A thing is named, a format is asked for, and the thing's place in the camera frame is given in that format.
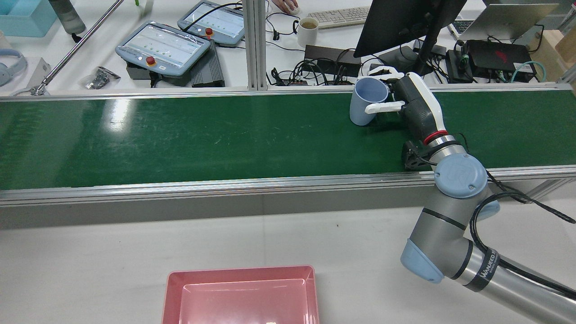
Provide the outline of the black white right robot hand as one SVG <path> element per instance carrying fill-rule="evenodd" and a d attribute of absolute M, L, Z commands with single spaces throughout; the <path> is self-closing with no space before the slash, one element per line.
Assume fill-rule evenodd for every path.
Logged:
<path fill-rule="evenodd" d="M 383 66 L 389 74 L 362 76 L 356 82 L 370 80 L 374 85 L 384 86 L 384 90 L 375 90 L 378 100 L 369 100 L 364 108 L 366 115 L 398 112 L 403 115 L 411 133 L 428 145 L 436 138 L 448 135 L 440 103 L 425 84 L 423 78 L 415 72 L 398 72 L 392 67 Z"/>

